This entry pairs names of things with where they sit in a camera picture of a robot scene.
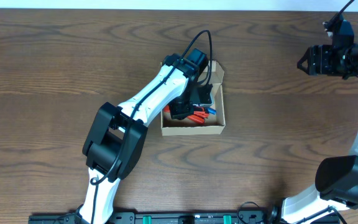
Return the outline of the red utility knife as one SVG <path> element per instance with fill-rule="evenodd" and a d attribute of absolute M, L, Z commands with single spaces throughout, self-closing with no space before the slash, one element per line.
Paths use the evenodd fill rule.
<path fill-rule="evenodd" d="M 170 112 L 169 106 L 164 107 L 163 112 L 169 113 L 169 112 Z M 199 116 L 199 117 L 201 117 L 201 118 L 207 118 L 207 117 L 209 116 L 209 112 L 206 111 L 205 109 L 200 109 L 200 110 L 196 110 L 196 111 L 193 113 L 193 115 Z"/>

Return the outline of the blue whiteboard marker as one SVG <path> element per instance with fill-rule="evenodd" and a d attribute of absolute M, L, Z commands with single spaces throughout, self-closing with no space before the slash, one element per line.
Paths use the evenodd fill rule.
<path fill-rule="evenodd" d="M 208 113 L 210 113 L 210 114 L 216 114 L 216 110 L 213 108 L 208 107 L 207 110 L 208 110 Z"/>

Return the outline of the cardboard box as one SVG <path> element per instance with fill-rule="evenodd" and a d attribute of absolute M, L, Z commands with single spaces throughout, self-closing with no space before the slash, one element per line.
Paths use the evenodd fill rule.
<path fill-rule="evenodd" d="M 161 130 L 163 136 L 200 135 L 200 134 L 221 134 L 226 126 L 223 101 L 223 77 L 224 70 L 220 64 L 213 60 L 210 82 L 213 85 L 211 98 L 213 104 L 211 109 L 215 114 L 209 113 L 204 119 L 204 124 L 198 124 L 190 119 L 171 119 L 168 112 L 160 113 Z"/>

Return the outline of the red multi-tool pocket knife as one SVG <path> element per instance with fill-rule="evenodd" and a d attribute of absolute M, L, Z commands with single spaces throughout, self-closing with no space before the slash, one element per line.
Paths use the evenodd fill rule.
<path fill-rule="evenodd" d="M 197 116 L 197 115 L 190 115 L 187 117 L 187 119 L 195 122 L 196 124 L 204 124 L 205 120 L 203 117 Z"/>

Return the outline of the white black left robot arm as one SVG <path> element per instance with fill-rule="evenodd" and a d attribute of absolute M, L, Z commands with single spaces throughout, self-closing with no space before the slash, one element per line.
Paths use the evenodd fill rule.
<path fill-rule="evenodd" d="M 191 94 L 208 68 L 205 53 L 168 55 L 157 76 L 138 94 L 114 106 L 102 105 L 91 125 L 82 152 L 86 156 L 89 185 L 85 202 L 76 212 L 76 223 L 106 223 L 121 180 L 139 161 L 149 124 L 168 107 L 172 119 L 193 115 Z"/>

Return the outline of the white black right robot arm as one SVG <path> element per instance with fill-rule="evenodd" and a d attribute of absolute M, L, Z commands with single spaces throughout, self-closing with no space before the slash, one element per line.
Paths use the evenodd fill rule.
<path fill-rule="evenodd" d="M 310 46 L 297 68 L 309 76 L 358 78 L 358 40 L 342 11 L 323 22 L 330 44 Z M 319 164 L 314 182 L 271 209 L 269 223 L 344 223 L 341 211 L 358 209 L 358 128 L 347 153 Z"/>

